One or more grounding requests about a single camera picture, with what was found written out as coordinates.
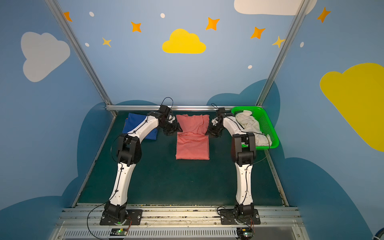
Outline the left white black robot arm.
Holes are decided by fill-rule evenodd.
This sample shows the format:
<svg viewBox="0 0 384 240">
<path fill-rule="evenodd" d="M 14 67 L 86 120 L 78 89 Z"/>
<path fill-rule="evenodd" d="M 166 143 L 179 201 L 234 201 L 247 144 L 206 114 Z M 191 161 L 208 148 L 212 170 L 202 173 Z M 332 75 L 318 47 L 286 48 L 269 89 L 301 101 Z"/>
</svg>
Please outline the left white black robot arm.
<svg viewBox="0 0 384 240">
<path fill-rule="evenodd" d="M 133 171 L 142 157 L 141 143 L 154 129 L 161 128 L 165 135 L 182 131 L 172 110 L 161 105 L 157 111 L 151 111 L 133 130 L 118 137 L 118 171 L 110 199 L 105 203 L 100 225 L 122 226 L 128 217 L 128 189 Z"/>
</svg>

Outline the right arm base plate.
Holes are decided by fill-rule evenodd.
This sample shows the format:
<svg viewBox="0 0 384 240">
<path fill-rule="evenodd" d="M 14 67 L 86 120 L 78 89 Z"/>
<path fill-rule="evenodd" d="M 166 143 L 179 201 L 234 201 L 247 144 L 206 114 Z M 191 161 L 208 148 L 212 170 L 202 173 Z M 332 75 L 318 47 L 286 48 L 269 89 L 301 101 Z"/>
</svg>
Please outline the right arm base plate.
<svg viewBox="0 0 384 240">
<path fill-rule="evenodd" d="M 254 209 L 251 215 L 240 215 L 235 209 L 217 210 L 222 225 L 260 225 L 261 219 L 258 210 Z"/>
</svg>

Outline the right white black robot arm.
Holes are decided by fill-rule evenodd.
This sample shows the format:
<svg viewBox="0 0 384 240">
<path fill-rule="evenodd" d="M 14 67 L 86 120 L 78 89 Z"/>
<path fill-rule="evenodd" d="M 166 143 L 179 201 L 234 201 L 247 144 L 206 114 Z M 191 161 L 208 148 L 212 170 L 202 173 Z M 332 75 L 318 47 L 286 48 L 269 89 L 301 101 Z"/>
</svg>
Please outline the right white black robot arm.
<svg viewBox="0 0 384 240">
<path fill-rule="evenodd" d="M 227 130 L 231 137 L 231 159 L 237 173 L 236 205 L 232 210 L 219 210 L 221 216 L 245 222 L 255 214 L 251 176 L 256 158 L 255 134 L 247 132 L 233 114 L 219 113 L 210 123 L 206 134 L 218 138 Z"/>
</svg>

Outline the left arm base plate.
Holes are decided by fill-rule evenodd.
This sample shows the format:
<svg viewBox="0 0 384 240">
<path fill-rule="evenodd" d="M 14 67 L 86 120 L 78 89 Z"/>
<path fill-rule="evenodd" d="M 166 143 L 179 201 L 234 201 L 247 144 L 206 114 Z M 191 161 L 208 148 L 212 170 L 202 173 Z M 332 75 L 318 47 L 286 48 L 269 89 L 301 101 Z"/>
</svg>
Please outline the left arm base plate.
<svg viewBox="0 0 384 240">
<path fill-rule="evenodd" d="M 104 210 L 100 220 L 101 226 L 138 226 L 141 223 L 143 211 L 139 209 L 122 209 L 120 211 Z"/>
</svg>

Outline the pink t shirt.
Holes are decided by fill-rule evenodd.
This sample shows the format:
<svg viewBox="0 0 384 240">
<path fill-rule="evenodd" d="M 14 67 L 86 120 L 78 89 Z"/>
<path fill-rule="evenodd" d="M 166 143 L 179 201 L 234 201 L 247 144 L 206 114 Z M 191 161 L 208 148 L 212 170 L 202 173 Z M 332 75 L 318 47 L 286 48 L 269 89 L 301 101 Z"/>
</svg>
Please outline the pink t shirt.
<svg viewBox="0 0 384 240">
<path fill-rule="evenodd" d="M 209 160 L 209 115 L 177 115 L 182 132 L 177 135 L 177 160 Z"/>
</svg>

